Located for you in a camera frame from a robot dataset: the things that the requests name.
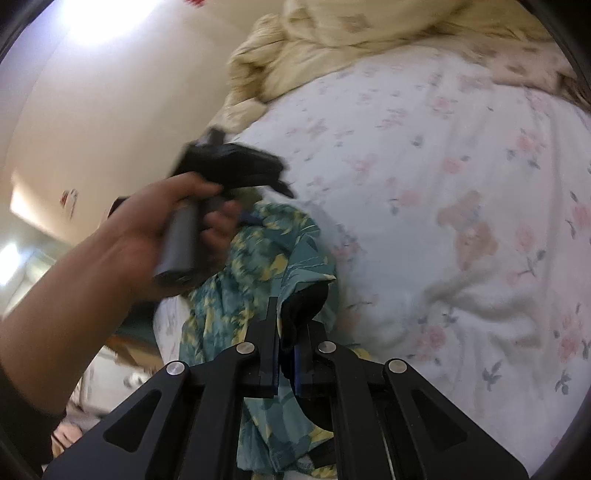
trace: silver bolt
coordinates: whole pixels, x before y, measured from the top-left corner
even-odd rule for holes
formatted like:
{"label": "silver bolt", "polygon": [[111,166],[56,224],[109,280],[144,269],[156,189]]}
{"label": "silver bolt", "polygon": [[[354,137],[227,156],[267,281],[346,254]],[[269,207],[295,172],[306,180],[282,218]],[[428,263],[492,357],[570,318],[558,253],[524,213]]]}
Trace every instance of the silver bolt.
{"label": "silver bolt", "polygon": [[393,372],[395,374],[403,374],[407,370],[408,367],[407,367],[406,362],[396,359],[396,360],[392,360],[388,364],[388,368],[390,369],[391,372]]}
{"label": "silver bolt", "polygon": [[247,355],[255,351],[255,346],[250,342],[242,342],[236,345],[236,351],[242,355]]}
{"label": "silver bolt", "polygon": [[181,362],[172,362],[166,366],[166,373],[178,375],[184,372],[184,365]]}
{"label": "silver bolt", "polygon": [[332,353],[336,350],[336,345],[333,342],[320,342],[318,344],[318,350],[322,353]]}

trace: sticker on wall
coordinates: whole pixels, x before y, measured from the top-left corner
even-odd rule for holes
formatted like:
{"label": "sticker on wall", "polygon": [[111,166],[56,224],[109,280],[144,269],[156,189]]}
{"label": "sticker on wall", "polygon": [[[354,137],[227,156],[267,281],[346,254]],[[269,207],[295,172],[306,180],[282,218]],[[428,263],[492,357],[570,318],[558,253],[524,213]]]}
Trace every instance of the sticker on wall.
{"label": "sticker on wall", "polygon": [[78,190],[76,189],[71,189],[69,191],[64,190],[61,194],[60,205],[68,219],[72,219],[72,216],[74,215],[74,207],[76,206],[77,199]]}

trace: black metal bracket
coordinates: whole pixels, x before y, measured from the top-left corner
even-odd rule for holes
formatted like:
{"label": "black metal bracket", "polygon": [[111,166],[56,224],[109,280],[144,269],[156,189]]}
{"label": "black metal bracket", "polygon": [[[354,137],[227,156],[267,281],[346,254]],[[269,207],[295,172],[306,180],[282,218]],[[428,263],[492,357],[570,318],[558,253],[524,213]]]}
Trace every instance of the black metal bracket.
{"label": "black metal bracket", "polygon": [[340,480],[529,478],[405,361],[361,360],[328,341],[315,321],[299,325],[293,347],[282,351],[276,311],[273,297],[246,341],[212,362],[169,363],[54,460],[43,478],[231,480],[242,400],[276,395],[279,364],[304,414],[335,433]]}

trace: fingers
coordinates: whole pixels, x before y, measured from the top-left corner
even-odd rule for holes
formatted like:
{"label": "fingers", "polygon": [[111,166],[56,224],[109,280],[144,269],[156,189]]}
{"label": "fingers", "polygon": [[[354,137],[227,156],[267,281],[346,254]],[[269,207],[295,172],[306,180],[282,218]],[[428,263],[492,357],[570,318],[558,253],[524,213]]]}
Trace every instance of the fingers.
{"label": "fingers", "polygon": [[222,191],[221,185],[208,182],[193,172],[170,177],[160,182],[160,186],[171,203],[176,203],[190,196],[206,199]]}
{"label": "fingers", "polygon": [[222,235],[213,228],[202,232],[201,237],[207,246],[213,250],[215,256],[225,256],[233,238],[233,236]]}
{"label": "fingers", "polygon": [[221,211],[208,213],[205,216],[205,223],[214,229],[216,233],[232,238],[236,235],[236,226],[240,211],[238,202],[226,202]]}

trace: white bedsheet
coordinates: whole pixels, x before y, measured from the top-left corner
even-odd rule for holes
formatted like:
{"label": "white bedsheet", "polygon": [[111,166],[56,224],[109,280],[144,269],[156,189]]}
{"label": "white bedsheet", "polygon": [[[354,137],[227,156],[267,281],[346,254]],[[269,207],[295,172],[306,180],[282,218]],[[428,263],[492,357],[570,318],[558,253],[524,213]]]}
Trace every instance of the white bedsheet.
{"label": "white bedsheet", "polygon": [[154,336],[164,364],[178,360],[183,325],[190,315],[190,306],[183,297],[164,299],[154,313]]}
{"label": "white bedsheet", "polygon": [[590,128],[411,46],[293,91],[237,140],[289,164],[338,258],[340,328],[408,359],[532,474],[591,383]]}

